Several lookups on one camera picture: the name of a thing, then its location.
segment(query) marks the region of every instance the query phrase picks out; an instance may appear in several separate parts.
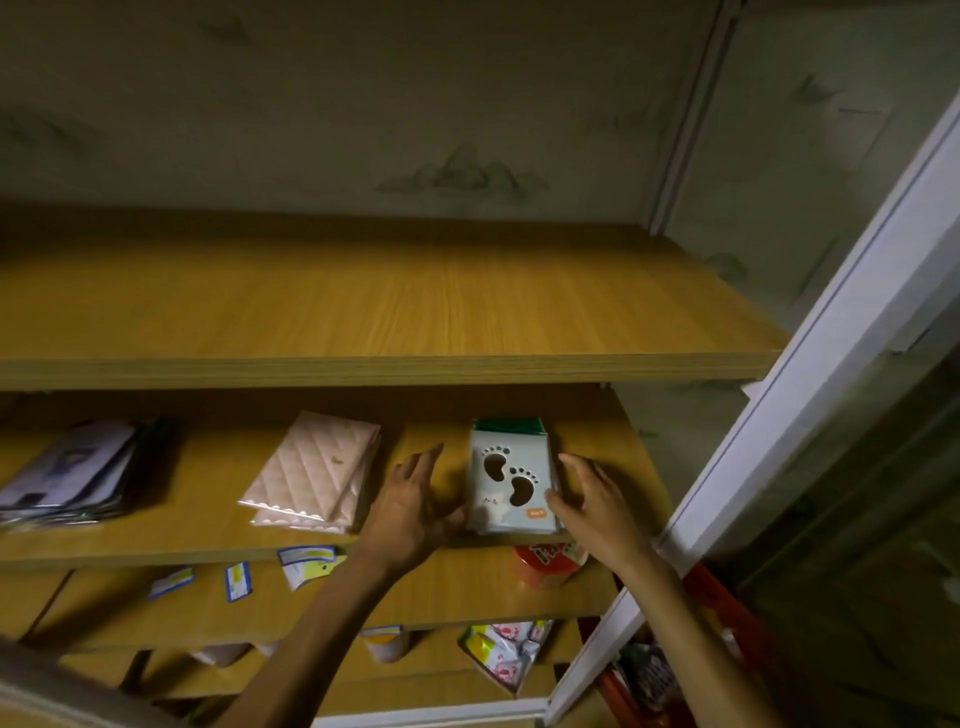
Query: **shelf label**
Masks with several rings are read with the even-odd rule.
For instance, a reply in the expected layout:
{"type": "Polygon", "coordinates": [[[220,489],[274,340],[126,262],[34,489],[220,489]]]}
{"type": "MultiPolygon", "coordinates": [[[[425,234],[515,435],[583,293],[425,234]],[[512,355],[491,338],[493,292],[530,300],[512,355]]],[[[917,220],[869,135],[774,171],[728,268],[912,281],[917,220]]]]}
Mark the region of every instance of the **shelf label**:
{"type": "Polygon", "coordinates": [[[227,583],[227,601],[242,599],[253,591],[250,567],[246,561],[224,569],[224,581],[227,583]]]}
{"type": "Polygon", "coordinates": [[[156,599],[158,596],[169,594],[170,592],[185,587],[194,580],[193,567],[174,571],[169,576],[158,579],[150,586],[150,599],[156,599]]]}

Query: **foot print graphic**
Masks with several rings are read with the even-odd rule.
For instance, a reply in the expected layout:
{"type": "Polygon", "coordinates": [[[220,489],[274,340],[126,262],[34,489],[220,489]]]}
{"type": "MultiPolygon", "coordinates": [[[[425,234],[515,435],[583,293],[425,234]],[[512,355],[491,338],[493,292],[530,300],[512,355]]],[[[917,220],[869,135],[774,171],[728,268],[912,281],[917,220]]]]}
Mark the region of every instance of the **foot print graphic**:
{"type": "Polygon", "coordinates": [[[509,454],[510,448],[502,448],[499,445],[486,448],[483,451],[483,469],[491,480],[501,483],[507,479],[503,469],[508,468],[511,476],[510,484],[514,486],[510,504],[524,505],[534,496],[534,489],[540,485],[540,479],[526,468],[509,466],[507,459],[509,454]]]}

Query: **wooden shelf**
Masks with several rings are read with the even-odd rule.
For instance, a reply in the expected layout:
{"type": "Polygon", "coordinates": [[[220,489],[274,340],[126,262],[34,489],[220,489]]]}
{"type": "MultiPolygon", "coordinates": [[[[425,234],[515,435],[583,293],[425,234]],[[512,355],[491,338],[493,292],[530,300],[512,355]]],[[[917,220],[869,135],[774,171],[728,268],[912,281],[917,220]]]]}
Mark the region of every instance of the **wooden shelf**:
{"type": "MultiPolygon", "coordinates": [[[[430,629],[454,624],[570,619],[603,614],[616,597],[609,570],[588,562],[559,589],[529,589],[514,576],[507,546],[446,549],[407,574],[373,610],[368,626],[430,629]]],[[[228,603],[224,564],[196,568],[195,581],[150,600],[164,567],[74,571],[28,644],[76,652],[271,643],[293,627],[318,579],[291,593],[277,562],[250,564],[253,593],[228,603]]]]}
{"type": "Polygon", "coordinates": [[[109,688],[119,688],[127,677],[137,651],[130,649],[111,650],[109,652],[80,652],[63,655],[59,659],[61,667],[67,667],[81,675],[91,677],[109,688]]]}
{"type": "MultiPolygon", "coordinates": [[[[517,697],[546,697],[557,685],[553,668],[534,665],[517,697]]],[[[445,705],[493,703],[510,700],[476,668],[443,675],[387,678],[331,686],[318,716],[436,708],[445,705]]]]}
{"type": "MultiPolygon", "coordinates": [[[[335,683],[383,678],[412,677],[458,672],[473,665],[457,647],[463,627],[445,627],[414,633],[410,651],[395,663],[376,662],[362,640],[356,640],[340,664],[335,683]]],[[[575,619],[554,625],[554,633],[538,657],[541,665],[568,663],[580,651],[582,642],[575,619]]],[[[90,655],[130,652],[88,653],[90,655]]],[[[71,658],[82,655],[71,655],[71,658]]],[[[166,698],[233,695],[242,691],[267,661],[252,649],[233,665],[202,665],[182,650],[158,650],[153,653],[140,680],[139,694],[151,700],[166,698]]]]}
{"type": "Polygon", "coordinates": [[[3,574],[0,578],[0,637],[22,640],[43,616],[69,571],[43,570],[3,574]]]}
{"type": "Polygon", "coordinates": [[[760,378],[786,336],[639,227],[0,208],[0,390],[760,378]]]}
{"type": "MultiPolygon", "coordinates": [[[[477,387],[80,392],[26,398],[0,426],[0,482],[68,426],[89,418],[167,415],[180,425],[169,463],[143,485],[142,507],[89,526],[0,532],[0,569],[197,564],[276,558],[297,544],[348,544],[353,537],[254,527],[240,498],[301,409],[382,425],[370,487],[411,452],[444,441],[434,489],[443,508],[462,498],[473,418],[539,415],[554,451],[602,463],[651,532],[672,504],[615,393],[588,384],[477,387]]],[[[562,485],[576,492],[579,485],[562,485]]],[[[465,538],[465,544],[542,543],[556,537],[465,538]]]]}

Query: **lower shelf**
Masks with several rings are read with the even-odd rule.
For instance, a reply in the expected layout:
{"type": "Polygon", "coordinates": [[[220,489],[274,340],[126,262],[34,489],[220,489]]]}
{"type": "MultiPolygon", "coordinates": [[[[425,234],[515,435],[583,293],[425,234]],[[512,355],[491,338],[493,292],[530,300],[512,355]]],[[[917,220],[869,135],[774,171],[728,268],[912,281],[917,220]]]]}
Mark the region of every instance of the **lower shelf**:
{"type": "MultiPolygon", "coordinates": [[[[553,667],[534,665],[517,697],[547,697],[557,685],[553,667]]],[[[332,686],[318,716],[493,703],[511,697],[477,669],[332,686]]]]}
{"type": "MultiPolygon", "coordinates": [[[[469,658],[457,647],[457,639],[462,632],[463,629],[459,627],[416,632],[410,651],[389,665],[375,662],[363,641],[358,639],[340,664],[334,683],[436,675],[473,669],[469,658]]],[[[538,662],[543,665],[568,663],[576,657],[581,646],[576,620],[560,622],[554,626],[538,662]]],[[[117,655],[118,664],[123,664],[124,661],[129,664],[134,653],[120,651],[102,654],[117,655]]],[[[262,654],[251,650],[233,665],[209,667],[198,663],[183,651],[159,650],[151,655],[143,671],[139,694],[150,699],[237,694],[247,687],[266,660],[262,654]]],[[[83,665],[80,665],[78,670],[85,673],[83,665]]]]}
{"type": "MultiPolygon", "coordinates": [[[[141,507],[133,513],[95,525],[0,532],[0,569],[235,563],[272,560],[283,546],[348,545],[350,536],[254,527],[253,510],[236,502],[303,409],[381,425],[373,489],[394,463],[445,442],[433,477],[442,508],[463,497],[474,418],[540,416],[553,450],[601,462],[651,532],[670,515],[669,498],[616,394],[596,385],[58,393],[25,398],[0,426],[0,483],[90,418],[167,416],[180,424],[180,441],[142,483],[141,507]]],[[[560,471],[562,487],[576,493],[579,484],[565,482],[560,471]]],[[[567,538],[512,534],[472,543],[567,538]]]]}
{"type": "MultiPolygon", "coordinates": [[[[514,576],[508,546],[441,549],[397,582],[369,626],[430,629],[603,614],[616,597],[610,571],[590,560],[559,589],[529,589],[514,576]]],[[[189,648],[282,639],[324,580],[290,592],[276,562],[250,564],[253,592],[227,602],[224,567],[196,567],[192,584],[150,600],[169,567],[76,570],[27,643],[41,649],[189,648]]]]}
{"type": "Polygon", "coordinates": [[[42,617],[68,570],[17,571],[0,575],[0,637],[21,640],[42,617]]]}

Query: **plastic wrapper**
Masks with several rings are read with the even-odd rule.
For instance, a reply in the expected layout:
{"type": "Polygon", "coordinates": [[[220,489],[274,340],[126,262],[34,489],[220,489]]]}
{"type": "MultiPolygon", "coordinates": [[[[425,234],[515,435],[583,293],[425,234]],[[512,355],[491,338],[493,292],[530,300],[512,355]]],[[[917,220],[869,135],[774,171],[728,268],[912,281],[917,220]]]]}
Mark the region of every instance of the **plastic wrapper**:
{"type": "Polygon", "coordinates": [[[226,667],[239,660],[250,649],[247,643],[213,644],[190,653],[190,657],[204,665],[226,667]]]}
{"type": "Polygon", "coordinates": [[[458,644],[476,667],[510,695],[516,695],[552,624],[553,620],[474,624],[458,644]]]}

